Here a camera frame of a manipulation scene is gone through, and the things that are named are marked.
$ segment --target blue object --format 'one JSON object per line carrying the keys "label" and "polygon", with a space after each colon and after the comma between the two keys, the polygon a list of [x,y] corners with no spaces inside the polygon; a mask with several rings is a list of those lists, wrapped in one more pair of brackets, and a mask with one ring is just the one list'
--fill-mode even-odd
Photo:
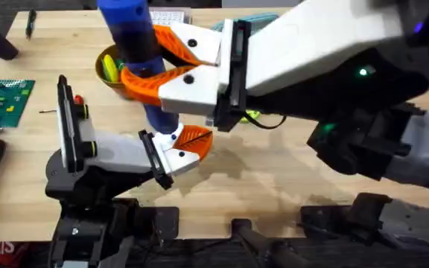
{"label": "blue object", "polygon": [[[151,77],[165,71],[147,0],[98,0],[98,6],[119,54],[132,73]],[[147,104],[144,108],[156,131],[171,134],[177,130],[178,114]]]}
{"label": "blue object", "polygon": [[419,22],[419,23],[415,26],[415,34],[419,33],[422,29],[423,29],[423,22]]}

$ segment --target wooden table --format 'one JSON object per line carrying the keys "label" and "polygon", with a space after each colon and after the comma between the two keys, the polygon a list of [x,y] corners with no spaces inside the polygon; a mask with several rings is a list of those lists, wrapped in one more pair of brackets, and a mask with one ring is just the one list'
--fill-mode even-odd
{"label": "wooden table", "polygon": [[[287,9],[193,10],[193,23],[210,26],[223,18]],[[8,39],[20,50],[12,61],[0,60],[0,78],[36,80],[19,127],[0,138],[7,154],[0,166],[0,240],[49,240],[59,218],[56,200],[44,192],[45,165],[59,148],[56,115],[38,111],[56,106],[59,74],[90,105],[96,128],[133,135],[147,128],[139,103],[119,98],[95,75],[95,58],[112,44],[98,11],[39,12],[31,41],[25,38],[28,13],[18,13]],[[429,109],[429,93],[417,100]],[[261,116],[266,124],[279,116]],[[204,118],[184,115],[185,124],[204,124]],[[429,206],[429,190],[344,176],[317,159],[305,142],[315,123],[289,118],[274,131],[239,124],[231,133],[215,133],[212,151],[201,165],[175,178],[169,191],[155,182],[133,189],[143,205],[180,208],[179,237],[229,236],[232,218],[250,218],[271,237],[298,237],[295,227],[302,205],[349,204],[359,192],[388,194]]]}

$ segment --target green light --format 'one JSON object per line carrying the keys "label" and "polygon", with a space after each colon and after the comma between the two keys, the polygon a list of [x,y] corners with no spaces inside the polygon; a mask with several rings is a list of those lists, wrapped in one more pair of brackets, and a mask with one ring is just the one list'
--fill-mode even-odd
{"label": "green light", "polygon": [[369,72],[363,68],[358,72],[358,74],[361,76],[367,76],[369,74]]}
{"label": "green light", "polygon": [[323,129],[324,133],[329,133],[335,128],[335,124],[326,124]]}

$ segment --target wire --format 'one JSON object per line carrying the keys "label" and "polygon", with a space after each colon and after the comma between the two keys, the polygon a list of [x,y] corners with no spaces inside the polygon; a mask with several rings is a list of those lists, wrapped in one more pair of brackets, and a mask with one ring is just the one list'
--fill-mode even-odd
{"label": "wire", "polygon": [[284,115],[282,117],[281,123],[277,124],[276,126],[273,127],[269,127],[269,126],[264,126],[263,124],[257,122],[254,118],[251,117],[251,115],[249,115],[247,112],[244,112],[244,117],[253,125],[262,128],[263,130],[275,130],[276,128],[280,127],[281,125],[283,125],[284,122],[286,122],[287,116]]}

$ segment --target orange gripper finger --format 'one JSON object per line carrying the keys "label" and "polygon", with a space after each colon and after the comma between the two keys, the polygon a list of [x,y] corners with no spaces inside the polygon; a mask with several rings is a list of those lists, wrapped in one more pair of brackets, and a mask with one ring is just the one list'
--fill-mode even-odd
{"label": "orange gripper finger", "polygon": [[204,127],[185,126],[173,146],[174,149],[197,153],[202,161],[211,149],[213,132]]}
{"label": "orange gripper finger", "polygon": [[169,50],[173,55],[194,66],[203,64],[183,45],[170,27],[154,25],[153,28],[155,29],[158,43]]}
{"label": "orange gripper finger", "polygon": [[193,68],[194,66],[182,66],[154,77],[141,78],[125,67],[121,73],[121,81],[125,85],[127,95],[130,97],[145,104],[161,106],[162,102],[158,97],[159,87]]}

